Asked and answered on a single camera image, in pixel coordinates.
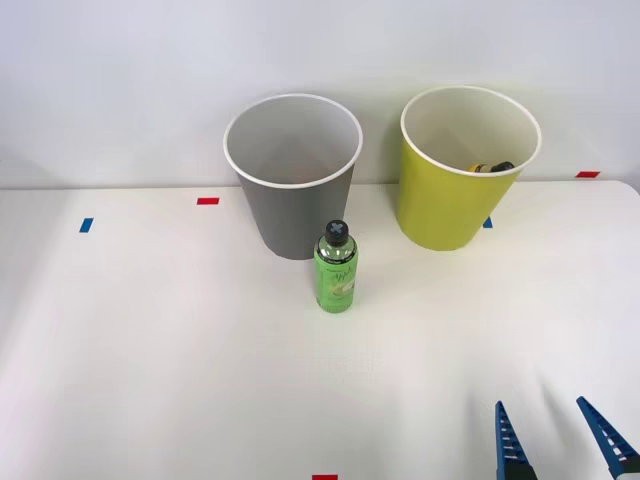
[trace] white table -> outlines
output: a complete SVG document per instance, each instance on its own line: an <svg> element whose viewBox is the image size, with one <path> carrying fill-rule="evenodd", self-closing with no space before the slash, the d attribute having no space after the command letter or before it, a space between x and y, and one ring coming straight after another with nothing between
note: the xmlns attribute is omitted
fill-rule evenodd
<svg viewBox="0 0 640 480"><path fill-rule="evenodd" d="M519 183L436 253L394 192L339 315L238 188L0 192L0 478L493 479L498 400L540 480L609 478L575 399L640 448L640 197Z"/></svg>

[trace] blue tape marker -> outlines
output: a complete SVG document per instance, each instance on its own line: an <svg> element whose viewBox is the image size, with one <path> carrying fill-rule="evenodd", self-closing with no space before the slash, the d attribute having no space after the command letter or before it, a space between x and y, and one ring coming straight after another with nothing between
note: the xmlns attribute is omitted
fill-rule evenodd
<svg viewBox="0 0 640 480"><path fill-rule="evenodd" d="M93 218L85 218L80 227L80 233L89 233L91 225L93 224Z"/></svg>

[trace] red tape marker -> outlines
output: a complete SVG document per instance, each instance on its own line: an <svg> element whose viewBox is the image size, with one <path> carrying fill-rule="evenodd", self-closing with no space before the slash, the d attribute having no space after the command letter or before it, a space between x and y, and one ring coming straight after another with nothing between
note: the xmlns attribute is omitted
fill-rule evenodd
<svg viewBox="0 0 640 480"><path fill-rule="evenodd" d="M217 205L220 203L218 197L200 197L198 199L198 205Z"/></svg>
<svg viewBox="0 0 640 480"><path fill-rule="evenodd" d="M578 175L576 175L576 178L596 178L598 175L600 175L600 172L578 172Z"/></svg>

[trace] bottle cap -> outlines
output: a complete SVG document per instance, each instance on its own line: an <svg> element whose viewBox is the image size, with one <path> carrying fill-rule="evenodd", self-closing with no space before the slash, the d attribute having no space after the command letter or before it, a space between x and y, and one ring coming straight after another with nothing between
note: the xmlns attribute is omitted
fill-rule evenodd
<svg viewBox="0 0 640 480"><path fill-rule="evenodd" d="M342 220L331 220L327 223L324 238L332 247L341 247L349 241L349 227Z"/></svg>
<svg viewBox="0 0 640 480"><path fill-rule="evenodd" d="M516 168L516 166L511 162L502 162L498 165L494 165L491 167L492 172L504 172L505 170L511 170L512 168Z"/></svg>

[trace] white wall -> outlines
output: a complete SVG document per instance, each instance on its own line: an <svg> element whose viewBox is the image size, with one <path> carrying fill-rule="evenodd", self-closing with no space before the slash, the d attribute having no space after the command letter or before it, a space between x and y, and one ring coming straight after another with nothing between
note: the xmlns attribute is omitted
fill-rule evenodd
<svg viewBox="0 0 640 480"><path fill-rule="evenodd" d="M457 82L538 117L527 177L640 187L638 18L637 0L7 0L0 187L235 184L227 122L288 91L351 108L354 180L393 181L404 103Z"/></svg>

